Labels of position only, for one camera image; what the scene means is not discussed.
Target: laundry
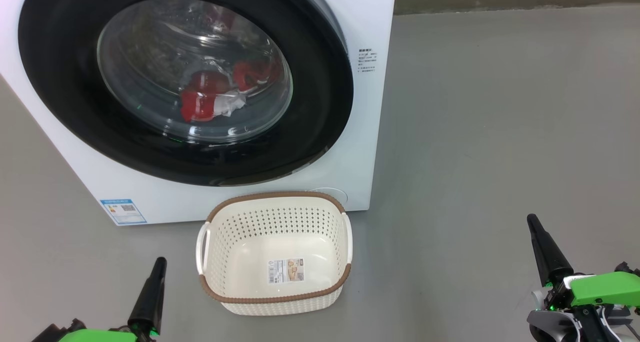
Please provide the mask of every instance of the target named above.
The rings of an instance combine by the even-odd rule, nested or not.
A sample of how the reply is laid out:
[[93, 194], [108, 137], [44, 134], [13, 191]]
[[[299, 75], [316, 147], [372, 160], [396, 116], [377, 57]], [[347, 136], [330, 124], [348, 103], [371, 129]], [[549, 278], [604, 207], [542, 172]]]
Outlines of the laundry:
[[180, 112], [187, 122], [211, 121], [217, 115], [231, 116], [231, 112], [245, 105], [237, 94], [229, 93], [229, 78], [217, 71], [198, 71], [192, 74], [187, 87], [180, 93]]
[[270, 62], [264, 60], [242, 60], [233, 66], [233, 82], [240, 92], [245, 92], [258, 85], [272, 82], [280, 75], [282, 69], [278, 59]]

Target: washing machine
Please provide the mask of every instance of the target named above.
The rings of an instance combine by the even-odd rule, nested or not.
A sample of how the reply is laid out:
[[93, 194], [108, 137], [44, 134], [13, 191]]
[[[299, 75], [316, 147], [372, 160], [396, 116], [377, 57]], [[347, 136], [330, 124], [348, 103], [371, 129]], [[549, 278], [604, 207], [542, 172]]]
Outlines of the washing machine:
[[366, 210], [393, 4], [0, 0], [0, 73], [118, 225], [281, 190]]

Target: laundry basket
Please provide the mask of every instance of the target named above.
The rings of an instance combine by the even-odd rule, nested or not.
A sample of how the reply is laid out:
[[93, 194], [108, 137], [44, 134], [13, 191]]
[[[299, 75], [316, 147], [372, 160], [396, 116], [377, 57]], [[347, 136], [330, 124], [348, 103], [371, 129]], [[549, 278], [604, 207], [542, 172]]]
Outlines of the laundry basket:
[[272, 192], [218, 205], [199, 231], [205, 292], [238, 315], [304, 313], [331, 306], [352, 263], [352, 227], [333, 197]]

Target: blue label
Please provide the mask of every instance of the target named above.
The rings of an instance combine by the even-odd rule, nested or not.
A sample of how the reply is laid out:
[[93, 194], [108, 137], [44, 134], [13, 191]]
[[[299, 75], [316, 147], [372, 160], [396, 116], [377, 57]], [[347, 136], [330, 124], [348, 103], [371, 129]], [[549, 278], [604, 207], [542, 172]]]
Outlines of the blue label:
[[147, 220], [129, 199], [100, 200], [105, 210], [118, 225], [146, 224]]

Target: basket label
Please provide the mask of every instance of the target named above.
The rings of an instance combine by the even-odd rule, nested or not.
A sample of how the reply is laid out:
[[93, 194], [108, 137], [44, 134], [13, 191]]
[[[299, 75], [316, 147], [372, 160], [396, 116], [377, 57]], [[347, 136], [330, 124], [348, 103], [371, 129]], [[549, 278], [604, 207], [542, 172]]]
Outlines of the basket label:
[[267, 283], [301, 282], [305, 280], [305, 261], [303, 258], [288, 258], [286, 260], [269, 261]]

